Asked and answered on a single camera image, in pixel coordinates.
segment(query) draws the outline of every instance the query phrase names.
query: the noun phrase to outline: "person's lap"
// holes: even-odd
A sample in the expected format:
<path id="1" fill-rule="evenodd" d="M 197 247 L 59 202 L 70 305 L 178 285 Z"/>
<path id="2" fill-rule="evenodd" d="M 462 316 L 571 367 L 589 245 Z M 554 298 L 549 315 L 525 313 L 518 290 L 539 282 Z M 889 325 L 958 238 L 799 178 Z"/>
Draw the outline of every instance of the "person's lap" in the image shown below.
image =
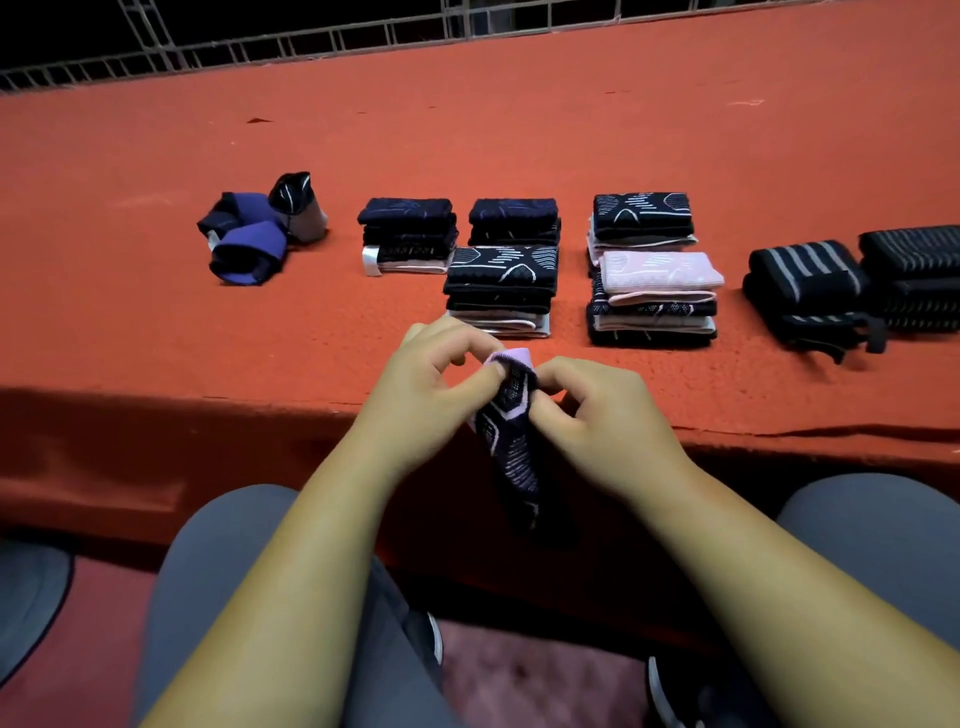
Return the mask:
<path id="1" fill-rule="evenodd" d="M 227 604 L 296 492 L 233 491 L 201 509 L 178 534 L 157 577 L 137 681 L 142 720 Z M 960 648 L 960 505 L 894 475 L 839 475 L 812 483 L 778 523 L 881 598 Z M 354 658 L 346 726 L 461 725 L 404 634 L 408 607 L 374 560 Z M 750 685 L 734 686 L 711 725 L 765 725 Z"/>

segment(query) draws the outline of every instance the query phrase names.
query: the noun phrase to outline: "hand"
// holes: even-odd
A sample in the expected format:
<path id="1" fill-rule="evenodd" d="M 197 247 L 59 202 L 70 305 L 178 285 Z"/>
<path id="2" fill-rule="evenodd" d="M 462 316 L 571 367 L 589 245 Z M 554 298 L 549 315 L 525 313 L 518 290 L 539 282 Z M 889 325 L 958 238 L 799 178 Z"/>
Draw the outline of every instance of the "hand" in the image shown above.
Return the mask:
<path id="1" fill-rule="evenodd" d="M 638 374 L 558 356 L 537 368 L 537 378 L 542 391 L 530 420 L 584 477 L 615 496 L 637 504 L 644 490 L 695 468 Z M 547 394 L 563 390 L 561 407 Z"/>
<path id="2" fill-rule="evenodd" d="M 433 457 L 464 423 L 496 395 L 504 368 L 493 362 L 455 387 L 443 371 L 471 353 L 484 361 L 503 345 L 479 328 L 444 316 L 413 324 L 364 404 L 347 438 L 360 457 L 376 458 L 397 479 Z"/>

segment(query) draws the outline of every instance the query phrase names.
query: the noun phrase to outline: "dark background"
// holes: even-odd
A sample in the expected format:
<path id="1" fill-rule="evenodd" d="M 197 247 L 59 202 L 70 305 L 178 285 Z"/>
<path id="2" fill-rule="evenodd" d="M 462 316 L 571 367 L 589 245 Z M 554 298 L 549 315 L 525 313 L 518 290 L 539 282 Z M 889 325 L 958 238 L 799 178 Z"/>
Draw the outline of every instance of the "dark background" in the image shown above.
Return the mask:
<path id="1" fill-rule="evenodd" d="M 735 0 L 740 5 L 761 0 Z M 701 0 L 700 7 L 734 4 L 731 0 Z M 0 23 L 0 70 L 19 66 L 75 61 L 85 58 L 133 53 L 140 50 L 117 0 L 46 0 L 45 2 L 16 3 L 15 22 Z M 259 36 L 285 31 L 322 28 L 368 20 L 410 17 L 439 12 L 440 0 L 396 0 L 377 3 L 376 7 L 363 2 L 307 3 L 303 0 L 272 0 L 261 3 L 237 3 L 235 0 L 156 0 L 170 36 L 177 45 L 225 40 L 243 36 Z M 554 26 L 609 19 L 613 16 L 614 0 L 574 0 L 554 6 Z M 624 17 L 685 11 L 687 0 L 622 0 Z M 14 16 L 7 8 L 5 16 Z M 532 30 L 546 26 L 546 6 L 517 9 L 514 15 L 517 30 Z M 475 21 L 474 32 L 482 34 L 485 18 Z M 457 36 L 462 28 L 454 29 Z M 440 20 L 406 23 L 396 28 L 399 43 L 441 39 L 444 29 Z M 344 31 L 348 49 L 385 45 L 382 28 Z M 295 41 L 298 55 L 328 52 L 331 49 L 326 34 L 305 36 Z M 276 43 L 264 41 L 258 49 L 250 50 L 252 60 L 266 60 L 279 55 Z M 219 55 L 207 54 L 204 65 L 229 62 L 226 49 Z"/>

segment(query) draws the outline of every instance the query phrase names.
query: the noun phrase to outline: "left hand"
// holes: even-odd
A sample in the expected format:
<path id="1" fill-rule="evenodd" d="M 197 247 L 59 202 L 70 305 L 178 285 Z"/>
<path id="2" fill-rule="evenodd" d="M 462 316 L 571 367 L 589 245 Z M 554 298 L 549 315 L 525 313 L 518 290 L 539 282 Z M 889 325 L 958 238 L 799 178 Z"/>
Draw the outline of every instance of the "left hand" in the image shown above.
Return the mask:
<path id="1" fill-rule="evenodd" d="M 443 371 L 471 353 L 484 361 L 503 344 L 479 328 L 444 316 L 413 324 L 394 352 L 346 439 L 397 479 L 433 457 L 469 415 L 496 396 L 506 371 L 493 362 L 455 387 Z"/>

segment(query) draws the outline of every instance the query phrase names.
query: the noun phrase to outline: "floor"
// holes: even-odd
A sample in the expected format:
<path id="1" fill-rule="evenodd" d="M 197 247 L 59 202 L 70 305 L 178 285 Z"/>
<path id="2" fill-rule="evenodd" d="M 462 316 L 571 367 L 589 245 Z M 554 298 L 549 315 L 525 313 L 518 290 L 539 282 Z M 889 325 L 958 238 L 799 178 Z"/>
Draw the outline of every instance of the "floor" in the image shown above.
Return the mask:
<path id="1" fill-rule="evenodd" d="M 71 592 L 0 690 L 0 728 L 126 725 L 154 575 L 78 558 Z M 445 691 L 472 728 L 639 728 L 643 664 L 445 621 Z"/>

